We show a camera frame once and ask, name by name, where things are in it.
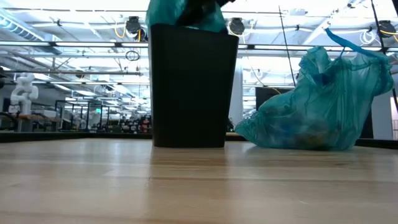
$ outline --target teal plastic bag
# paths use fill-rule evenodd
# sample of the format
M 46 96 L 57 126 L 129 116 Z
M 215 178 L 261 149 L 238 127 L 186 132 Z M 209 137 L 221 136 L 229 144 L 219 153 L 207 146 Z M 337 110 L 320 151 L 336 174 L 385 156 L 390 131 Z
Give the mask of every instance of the teal plastic bag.
M 328 34 L 357 56 L 332 61 L 323 47 L 308 50 L 296 88 L 266 101 L 237 125 L 238 134 L 271 148 L 345 150 L 355 145 L 373 98 L 393 87 L 391 66 L 387 56 Z
M 154 24 L 175 25 L 181 16 L 187 0 L 150 0 L 146 15 L 146 24 L 150 28 Z M 225 21 L 221 8 L 217 3 L 215 11 L 207 15 L 199 24 L 190 28 L 219 32 L 225 29 Z

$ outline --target black trash can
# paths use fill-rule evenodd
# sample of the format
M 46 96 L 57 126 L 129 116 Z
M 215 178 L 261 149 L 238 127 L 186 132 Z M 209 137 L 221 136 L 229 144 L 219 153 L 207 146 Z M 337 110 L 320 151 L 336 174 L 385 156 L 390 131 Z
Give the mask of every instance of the black trash can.
M 232 35 L 151 26 L 155 147 L 224 147 L 238 44 Z

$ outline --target white robot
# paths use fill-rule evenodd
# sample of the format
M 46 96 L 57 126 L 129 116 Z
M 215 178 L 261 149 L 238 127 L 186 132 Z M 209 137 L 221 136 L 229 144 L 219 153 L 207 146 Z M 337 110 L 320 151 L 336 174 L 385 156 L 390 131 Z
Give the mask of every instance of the white robot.
M 32 82 L 35 76 L 32 73 L 23 73 L 17 78 L 17 86 L 11 93 L 11 106 L 9 107 L 10 113 L 30 114 L 30 107 L 32 100 L 39 97 L 39 89 L 33 86 Z M 22 103 L 22 109 L 19 109 L 19 102 Z

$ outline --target ceiling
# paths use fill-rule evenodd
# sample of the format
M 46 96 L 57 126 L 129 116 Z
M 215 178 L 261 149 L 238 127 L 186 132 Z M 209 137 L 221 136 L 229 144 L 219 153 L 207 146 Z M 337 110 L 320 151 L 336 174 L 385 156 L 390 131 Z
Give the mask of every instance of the ceiling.
M 391 0 L 377 0 L 376 11 L 379 20 L 391 21 L 398 29 L 398 17 Z M 94 0 L 3 0 L 0 2 L 0 15 L 5 15 L 43 40 L 67 42 L 133 42 L 128 35 L 120 38 L 115 34 L 123 33 L 123 24 L 129 16 L 139 16 L 145 27 L 145 16 L 149 0 L 94 1 Z M 283 28 L 279 14 L 282 13 Z M 376 26 L 370 0 L 236 0 L 225 5 L 223 15 L 226 20 L 241 17 L 246 27 L 241 44 L 262 45 L 323 45 L 337 46 L 330 40 L 324 28 L 329 27 L 341 37 L 364 47 L 379 47 Z M 22 37 L 0 29 L 1 40 L 24 40 Z M 392 36 L 383 39 L 387 47 L 398 47 L 398 40 Z M 94 72 L 139 72 L 141 75 L 91 75 L 78 78 L 76 75 L 49 75 L 51 80 L 64 82 L 104 81 L 116 83 L 143 83 L 143 85 L 125 85 L 116 90 L 116 97 L 150 98 L 149 62 L 146 48 L 135 49 L 141 59 L 135 62 L 126 60 L 125 55 L 132 48 L 59 48 L 60 55 L 44 52 L 37 47 L 0 47 L 0 64 L 15 69 L 45 70 L 43 64 L 58 70 L 94 71 Z M 305 52 L 290 52 L 290 62 L 294 73 L 300 69 L 300 57 Z M 331 57 L 340 53 L 331 52 Z M 345 54 L 354 57 L 355 53 Z M 239 50 L 242 58 L 244 85 L 259 84 L 254 72 L 264 83 L 292 85 L 289 59 L 285 51 Z M 99 96 L 113 96 L 102 85 L 64 85 L 71 90 L 86 90 Z

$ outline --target wood grain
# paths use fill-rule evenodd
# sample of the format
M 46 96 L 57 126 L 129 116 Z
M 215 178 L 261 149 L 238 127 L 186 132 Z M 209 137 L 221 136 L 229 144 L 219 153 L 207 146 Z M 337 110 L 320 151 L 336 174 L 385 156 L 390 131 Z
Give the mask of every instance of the wood grain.
M 0 223 L 398 223 L 398 151 L 0 144 Z

